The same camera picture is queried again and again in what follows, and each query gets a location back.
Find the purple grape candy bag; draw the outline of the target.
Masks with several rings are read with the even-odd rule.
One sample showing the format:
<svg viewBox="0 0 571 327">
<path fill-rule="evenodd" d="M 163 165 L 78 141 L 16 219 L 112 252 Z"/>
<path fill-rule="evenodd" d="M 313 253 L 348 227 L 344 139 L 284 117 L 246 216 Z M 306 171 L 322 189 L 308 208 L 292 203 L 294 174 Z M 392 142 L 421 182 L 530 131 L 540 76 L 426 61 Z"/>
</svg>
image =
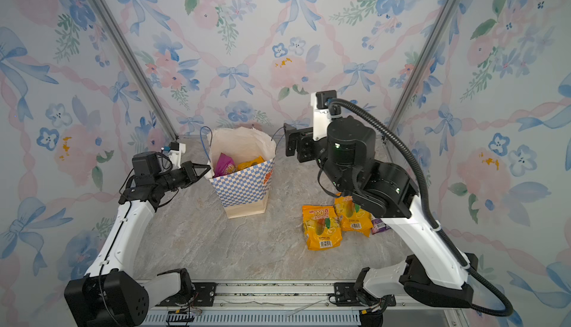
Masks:
<svg viewBox="0 0 571 327">
<path fill-rule="evenodd" d="M 236 172 L 236 164 L 232 157 L 221 153 L 214 169 L 214 177 L 222 177 Z"/>
</svg>

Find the yellow mango candy bag top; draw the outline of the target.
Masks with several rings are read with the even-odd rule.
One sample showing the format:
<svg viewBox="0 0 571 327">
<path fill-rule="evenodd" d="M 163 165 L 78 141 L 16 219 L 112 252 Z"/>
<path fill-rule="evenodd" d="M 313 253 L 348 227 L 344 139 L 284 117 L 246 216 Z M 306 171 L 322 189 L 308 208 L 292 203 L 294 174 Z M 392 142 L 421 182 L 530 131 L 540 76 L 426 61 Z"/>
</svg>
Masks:
<svg viewBox="0 0 571 327">
<path fill-rule="evenodd" d="M 264 163 L 264 162 L 265 162 L 264 158 L 262 156 L 259 156 L 259 157 L 255 158 L 254 160 L 250 160 L 250 161 L 247 161 L 244 163 L 237 164 L 236 165 L 236 171 L 237 172 L 242 171 L 244 169 L 248 169 L 252 166 L 256 166 L 256 165 L 259 165 L 259 164 Z"/>
</svg>

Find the yellow mango candy bag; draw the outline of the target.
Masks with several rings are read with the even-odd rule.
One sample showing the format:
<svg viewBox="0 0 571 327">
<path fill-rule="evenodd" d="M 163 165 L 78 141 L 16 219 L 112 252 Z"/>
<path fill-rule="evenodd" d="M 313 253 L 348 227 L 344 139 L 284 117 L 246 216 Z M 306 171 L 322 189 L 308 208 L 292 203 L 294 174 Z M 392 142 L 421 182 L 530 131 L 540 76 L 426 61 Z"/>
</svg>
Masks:
<svg viewBox="0 0 571 327">
<path fill-rule="evenodd" d="M 338 196 L 334 200 L 335 213 L 341 230 L 344 232 L 357 232 L 369 237 L 373 229 L 372 216 L 369 212 L 356 204 L 350 196 Z"/>
<path fill-rule="evenodd" d="M 309 251 L 324 251 L 341 245 L 341 226 L 333 206 L 303 206 L 302 214 Z"/>
<path fill-rule="evenodd" d="M 264 162 L 265 162 L 264 158 L 262 156 L 259 156 L 259 157 L 255 158 L 254 160 L 250 160 L 250 161 L 247 161 L 244 163 L 237 164 L 236 165 L 236 171 L 237 172 L 242 171 L 244 169 L 248 169 L 252 166 L 256 166 L 256 165 L 259 165 L 259 164 L 264 163 Z"/>
</svg>

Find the blue checkered paper bag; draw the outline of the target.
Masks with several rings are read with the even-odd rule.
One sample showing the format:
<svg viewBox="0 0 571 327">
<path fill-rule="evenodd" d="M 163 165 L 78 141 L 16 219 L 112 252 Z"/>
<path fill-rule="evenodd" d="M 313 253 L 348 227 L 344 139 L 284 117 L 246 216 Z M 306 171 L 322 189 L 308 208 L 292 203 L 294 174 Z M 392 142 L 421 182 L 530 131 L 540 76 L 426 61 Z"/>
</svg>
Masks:
<svg viewBox="0 0 571 327">
<path fill-rule="evenodd" d="M 266 211 L 272 187 L 277 142 L 254 128 L 216 129 L 208 135 L 205 148 L 212 172 L 206 174 L 228 218 L 260 215 Z M 262 156 L 265 160 L 233 174 L 215 178 L 214 169 L 221 153 L 232 157 L 235 164 Z"/>
</svg>

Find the yellow mango candy bag front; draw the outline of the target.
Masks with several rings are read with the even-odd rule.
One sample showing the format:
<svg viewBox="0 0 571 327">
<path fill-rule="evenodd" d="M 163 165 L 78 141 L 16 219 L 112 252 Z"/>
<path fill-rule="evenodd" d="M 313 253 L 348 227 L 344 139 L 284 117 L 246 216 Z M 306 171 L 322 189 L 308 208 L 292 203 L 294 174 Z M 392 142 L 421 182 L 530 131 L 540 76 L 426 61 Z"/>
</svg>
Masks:
<svg viewBox="0 0 571 327">
<path fill-rule="evenodd" d="M 302 214 L 309 251 L 324 251 L 341 245 L 341 226 L 333 206 L 303 206 Z"/>
</svg>

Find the purple small snack packet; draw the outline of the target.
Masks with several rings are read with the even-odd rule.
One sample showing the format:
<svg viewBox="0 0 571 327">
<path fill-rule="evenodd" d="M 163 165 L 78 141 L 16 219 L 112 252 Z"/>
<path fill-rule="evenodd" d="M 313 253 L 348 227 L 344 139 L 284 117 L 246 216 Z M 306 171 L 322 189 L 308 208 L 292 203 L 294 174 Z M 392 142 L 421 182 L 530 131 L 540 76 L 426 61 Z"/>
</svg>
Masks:
<svg viewBox="0 0 571 327">
<path fill-rule="evenodd" d="M 390 229 L 380 218 L 374 218 L 372 220 L 372 225 L 371 233 L 373 235 L 386 232 Z"/>
</svg>

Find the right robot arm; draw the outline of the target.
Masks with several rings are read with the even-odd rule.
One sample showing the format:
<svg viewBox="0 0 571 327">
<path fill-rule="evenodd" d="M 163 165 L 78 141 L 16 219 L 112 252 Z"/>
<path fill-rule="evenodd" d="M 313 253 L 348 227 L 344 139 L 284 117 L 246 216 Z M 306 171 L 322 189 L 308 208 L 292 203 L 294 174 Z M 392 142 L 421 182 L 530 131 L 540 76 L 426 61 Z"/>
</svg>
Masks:
<svg viewBox="0 0 571 327">
<path fill-rule="evenodd" d="M 376 304 L 390 295 L 407 294 L 436 308 L 468 309 L 474 294 L 468 273 L 458 263 L 437 229 L 422 213 L 419 189 L 407 171 L 376 160 L 376 133 L 353 117 L 328 124 L 324 132 L 284 126 L 287 156 L 315 160 L 338 193 L 381 219 L 411 249 L 390 267 L 361 270 L 354 284 L 359 302 Z"/>
</svg>

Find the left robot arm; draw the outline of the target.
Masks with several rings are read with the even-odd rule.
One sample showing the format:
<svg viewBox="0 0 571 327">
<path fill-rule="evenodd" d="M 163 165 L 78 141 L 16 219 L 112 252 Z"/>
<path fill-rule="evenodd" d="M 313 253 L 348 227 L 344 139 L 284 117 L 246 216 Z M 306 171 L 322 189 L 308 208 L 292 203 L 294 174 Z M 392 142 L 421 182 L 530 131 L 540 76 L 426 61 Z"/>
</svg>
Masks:
<svg viewBox="0 0 571 327">
<path fill-rule="evenodd" d="M 102 251 L 80 279 L 65 287 L 64 297 L 78 326 L 139 326 L 149 310 L 176 298 L 184 304 L 197 292 L 184 268 L 160 273 L 139 283 L 132 273 L 145 230 L 164 206 L 162 198 L 195 184 L 209 172 L 208 165 L 184 162 L 162 171 L 158 164 L 135 164 L 120 191 L 118 217 Z"/>
</svg>

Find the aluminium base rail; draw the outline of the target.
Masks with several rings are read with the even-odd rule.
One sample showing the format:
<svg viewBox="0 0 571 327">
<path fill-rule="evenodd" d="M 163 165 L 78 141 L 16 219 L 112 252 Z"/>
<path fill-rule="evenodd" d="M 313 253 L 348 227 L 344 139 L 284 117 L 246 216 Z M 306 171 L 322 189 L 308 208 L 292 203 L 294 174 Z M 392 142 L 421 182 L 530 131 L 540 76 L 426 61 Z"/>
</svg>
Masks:
<svg viewBox="0 0 571 327">
<path fill-rule="evenodd" d="M 424 306 L 406 295 L 365 314 L 329 302 L 349 280 L 196 280 L 213 283 L 211 306 L 155 306 L 139 326 L 468 326 L 465 312 Z"/>
</svg>

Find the left aluminium corner post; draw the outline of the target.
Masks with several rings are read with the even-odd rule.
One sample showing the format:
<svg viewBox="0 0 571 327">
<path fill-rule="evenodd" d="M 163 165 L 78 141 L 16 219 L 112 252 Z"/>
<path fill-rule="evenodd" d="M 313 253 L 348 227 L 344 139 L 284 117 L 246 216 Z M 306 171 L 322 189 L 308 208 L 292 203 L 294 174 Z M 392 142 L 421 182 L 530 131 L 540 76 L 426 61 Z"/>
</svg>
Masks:
<svg viewBox="0 0 571 327">
<path fill-rule="evenodd" d="M 89 0 L 89 3 L 94 7 L 96 14 L 102 20 L 106 30 L 110 34 L 110 38 L 115 48 L 119 52 L 120 58 L 123 60 L 126 68 L 138 84 L 140 91 L 147 100 L 150 108 L 155 112 L 159 123 L 165 131 L 166 137 L 170 141 L 178 141 L 178 134 L 167 116 L 167 113 L 159 102 L 159 98 L 148 83 L 147 77 L 144 75 L 144 71 L 141 65 L 139 65 L 135 53 L 129 46 L 125 35 L 121 32 L 119 24 L 114 18 L 107 2 L 105 0 Z"/>
</svg>

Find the aluminium corner post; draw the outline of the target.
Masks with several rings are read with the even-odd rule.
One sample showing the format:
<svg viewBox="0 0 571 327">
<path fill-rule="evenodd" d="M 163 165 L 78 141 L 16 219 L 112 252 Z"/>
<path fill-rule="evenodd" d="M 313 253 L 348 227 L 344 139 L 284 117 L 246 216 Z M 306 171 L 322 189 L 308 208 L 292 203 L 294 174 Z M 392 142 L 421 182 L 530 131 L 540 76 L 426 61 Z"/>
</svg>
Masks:
<svg viewBox="0 0 571 327">
<path fill-rule="evenodd" d="M 444 30 L 451 21 L 453 11 L 456 9 L 457 4 L 459 4 L 459 0 L 445 0 L 440 12 L 438 13 L 438 16 L 436 17 L 434 25 L 431 28 L 431 31 L 426 37 L 425 45 L 419 53 L 419 60 L 416 62 L 415 69 L 412 71 L 412 74 L 410 74 L 410 78 L 404 86 L 401 97 L 397 102 L 396 109 L 389 121 L 389 129 L 395 134 L 397 133 L 397 128 L 401 117 L 408 106 L 410 98 L 416 91 L 416 86 L 418 85 L 422 74 L 424 73 L 425 69 L 429 67 L 432 55 L 436 52 L 437 47 L 440 45 Z"/>
<path fill-rule="evenodd" d="M 119 52 L 120 58 L 123 60 L 126 68 L 138 84 L 140 91 L 147 100 L 150 108 L 155 112 L 159 123 L 165 131 L 166 137 L 170 141 L 178 141 L 178 134 L 167 116 L 167 113 L 159 102 L 159 98 L 148 83 L 147 77 L 144 75 L 144 71 L 141 65 L 139 65 L 135 53 L 129 46 L 125 35 L 121 32 L 119 24 L 114 18 L 107 2 L 105 0 L 89 0 L 89 3 L 94 7 L 96 14 L 102 20 L 106 30 L 110 34 L 110 38 L 115 48 Z"/>
</svg>

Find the right aluminium corner post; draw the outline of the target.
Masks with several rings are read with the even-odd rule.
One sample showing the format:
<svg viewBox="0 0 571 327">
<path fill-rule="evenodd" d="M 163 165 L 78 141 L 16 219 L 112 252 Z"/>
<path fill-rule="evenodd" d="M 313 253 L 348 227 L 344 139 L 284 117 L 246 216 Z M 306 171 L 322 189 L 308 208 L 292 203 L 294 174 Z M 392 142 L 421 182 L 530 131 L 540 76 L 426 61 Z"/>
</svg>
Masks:
<svg viewBox="0 0 571 327">
<path fill-rule="evenodd" d="M 437 47 L 440 45 L 444 30 L 451 21 L 453 11 L 456 9 L 457 4 L 459 4 L 459 0 L 445 0 L 440 12 L 438 13 L 438 16 L 436 17 L 434 25 L 431 28 L 431 31 L 426 37 L 425 45 L 419 53 L 419 60 L 416 62 L 415 69 L 412 71 L 412 74 L 410 74 L 410 78 L 404 86 L 401 97 L 397 102 L 396 109 L 389 121 L 389 129 L 395 134 L 397 133 L 397 128 L 401 117 L 408 106 L 410 98 L 416 91 L 416 86 L 418 85 L 422 74 L 424 73 L 425 69 L 429 67 L 432 55 L 436 52 Z"/>
</svg>

